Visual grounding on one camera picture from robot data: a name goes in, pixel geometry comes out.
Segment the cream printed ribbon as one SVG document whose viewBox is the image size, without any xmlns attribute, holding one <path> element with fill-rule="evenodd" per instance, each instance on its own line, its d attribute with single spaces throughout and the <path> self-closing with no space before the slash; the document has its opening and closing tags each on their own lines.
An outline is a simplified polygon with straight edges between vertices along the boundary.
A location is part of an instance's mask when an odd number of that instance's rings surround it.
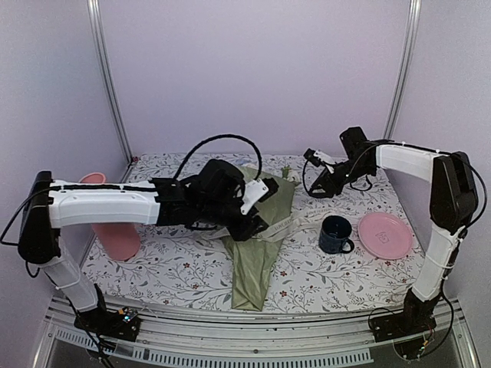
<svg viewBox="0 0 491 368">
<path fill-rule="evenodd" d="M 323 218 L 333 214 L 326 208 L 293 212 L 288 218 L 270 225 L 265 231 L 254 235 L 252 239 L 279 242 L 296 232 L 320 228 Z"/>
</svg>

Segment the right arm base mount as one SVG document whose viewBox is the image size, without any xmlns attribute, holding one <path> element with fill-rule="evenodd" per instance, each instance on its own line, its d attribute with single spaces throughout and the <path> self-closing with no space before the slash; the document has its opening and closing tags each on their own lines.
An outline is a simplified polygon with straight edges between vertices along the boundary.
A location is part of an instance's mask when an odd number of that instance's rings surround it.
<svg viewBox="0 0 491 368">
<path fill-rule="evenodd" d="M 395 353 L 403 360 L 419 360 L 434 341 L 436 320 L 433 315 L 414 321 L 406 314 L 386 307 L 370 312 L 367 325 L 376 342 L 391 341 Z"/>
</svg>

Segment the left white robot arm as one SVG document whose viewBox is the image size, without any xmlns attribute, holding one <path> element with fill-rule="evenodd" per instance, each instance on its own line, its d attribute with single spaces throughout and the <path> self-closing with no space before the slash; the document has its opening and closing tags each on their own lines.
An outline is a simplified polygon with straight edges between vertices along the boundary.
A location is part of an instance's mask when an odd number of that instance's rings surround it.
<svg viewBox="0 0 491 368">
<path fill-rule="evenodd" d="M 274 179 L 247 181 L 236 167 L 211 159 L 189 178 L 153 178 L 136 183 L 82 184 L 54 180 L 39 172 L 31 193 L 15 214 L 21 217 L 18 241 L 21 258 L 39 268 L 62 290 L 76 311 L 98 333 L 114 326 L 113 314 L 102 307 L 94 284 L 64 249 L 64 227 L 83 224 L 136 223 L 182 225 L 195 231 L 223 227 L 238 242 L 266 230 L 256 203 L 278 190 Z"/>
</svg>

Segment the green paper bouquet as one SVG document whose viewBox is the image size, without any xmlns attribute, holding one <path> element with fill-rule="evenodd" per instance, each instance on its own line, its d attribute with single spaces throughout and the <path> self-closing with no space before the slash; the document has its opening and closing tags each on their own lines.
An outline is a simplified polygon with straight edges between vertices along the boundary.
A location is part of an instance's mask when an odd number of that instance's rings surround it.
<svg viewBox="0 0 491 368">
<path fill-rule="evenodd" d="M 274 179 L 278 191 L 264 202 L 256 204 L 260 217 L 269 225 L 266 234 L 257 234 L 247 241 L 222 239 L 232 259 L 231 308 L 241 311 L 261 311 L 267 297 L 272 266 L 278 256 L 283 236 L 273 226 L 292 213 L 299 174 L 285 166 L 280 176 L 262 173 L 261 179 Z"/>
</svg>

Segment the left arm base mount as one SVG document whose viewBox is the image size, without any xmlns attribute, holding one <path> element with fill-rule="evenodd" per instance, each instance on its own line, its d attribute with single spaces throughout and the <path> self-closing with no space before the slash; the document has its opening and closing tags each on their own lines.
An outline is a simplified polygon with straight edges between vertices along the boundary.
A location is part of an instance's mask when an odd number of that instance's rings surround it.
<svg viewBox="0 0 491 368">
<path fill-rule="evenodd" d="M 102 337 L 135 342 L 140 332 L 141 319 L 129 307 L 110 311 L 105 304 L 98 304 L 93 310 L 76 310 L 74 326 Z"/>
</svg>

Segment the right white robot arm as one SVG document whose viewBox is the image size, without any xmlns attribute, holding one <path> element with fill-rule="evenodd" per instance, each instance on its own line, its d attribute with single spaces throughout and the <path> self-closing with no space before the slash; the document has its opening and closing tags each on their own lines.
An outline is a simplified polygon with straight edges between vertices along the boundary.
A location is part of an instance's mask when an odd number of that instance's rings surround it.
<svg viewBox="0 0 491 368">
<path fill-rule="evenodd" d="M 400 332 L 413 334 L 443 296 L 443 282 L 453 269 L 460 243 L 480 217 L 475 184 L 479 175 L 464 152 L 369 140 L 359 126 L 346 129 L 340 139 L 347 155 L 343 162 L 336 163 L 319 150 L 305 151 L 307 162 L 323 169 L 307 188 L 309 196 L 339 196 L 346 185 L 361 176 L 373 176 L 378 169 L 404 173 L 430 184 L 430 242 L 420 274 L 404 299 L 404 312 L 396 322 Z"/>
</svg>

